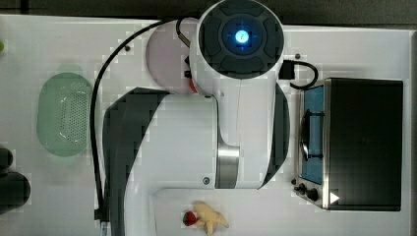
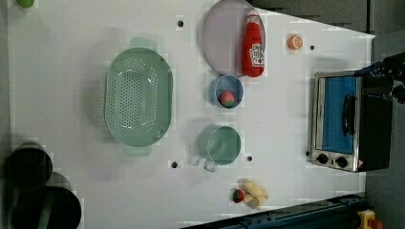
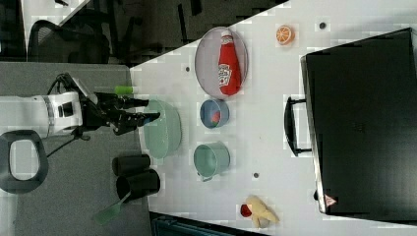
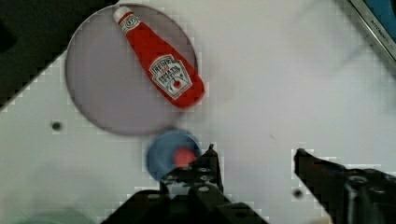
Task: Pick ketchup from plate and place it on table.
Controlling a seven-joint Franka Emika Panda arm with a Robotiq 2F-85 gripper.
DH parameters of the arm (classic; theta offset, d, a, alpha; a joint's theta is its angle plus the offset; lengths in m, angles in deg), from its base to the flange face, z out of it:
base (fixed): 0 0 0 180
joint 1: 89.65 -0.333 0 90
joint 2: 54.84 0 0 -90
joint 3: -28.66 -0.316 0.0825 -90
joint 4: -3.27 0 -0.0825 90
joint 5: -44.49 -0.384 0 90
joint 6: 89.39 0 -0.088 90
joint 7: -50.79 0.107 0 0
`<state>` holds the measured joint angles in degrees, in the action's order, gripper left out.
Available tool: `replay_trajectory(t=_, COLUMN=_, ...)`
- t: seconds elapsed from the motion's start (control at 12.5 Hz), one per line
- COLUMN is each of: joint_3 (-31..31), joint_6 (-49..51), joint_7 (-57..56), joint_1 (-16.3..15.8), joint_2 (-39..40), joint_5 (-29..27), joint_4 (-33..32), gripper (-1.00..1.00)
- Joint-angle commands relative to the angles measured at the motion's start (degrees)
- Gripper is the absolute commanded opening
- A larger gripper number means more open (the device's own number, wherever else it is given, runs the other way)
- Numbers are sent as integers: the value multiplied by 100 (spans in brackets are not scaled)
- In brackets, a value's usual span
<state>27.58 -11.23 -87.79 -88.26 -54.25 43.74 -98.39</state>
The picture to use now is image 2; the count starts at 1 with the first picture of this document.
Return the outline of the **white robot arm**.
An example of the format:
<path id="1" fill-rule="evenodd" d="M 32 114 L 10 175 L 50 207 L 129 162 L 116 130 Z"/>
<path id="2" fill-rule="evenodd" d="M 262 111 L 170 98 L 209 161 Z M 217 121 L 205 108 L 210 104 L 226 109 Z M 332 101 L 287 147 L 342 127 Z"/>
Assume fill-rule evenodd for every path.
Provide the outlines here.
<path id="1" fill-rule="evenodd" d="M 404 94 L 404 68 L 405 68 L 405 53 L 401 52 L 384 58 L 382 61 L 377 61 L 372 65 L 355 71 L 354 77 L 374 78 L 377 80 L 389 79 L 399 81 L 397 86 L 379 86 L 375 88 L 366 88 L 362 94 L 367 96 L 381 98 L 384 100 L 393 101 L 403 104 L 405 101 Z"/>

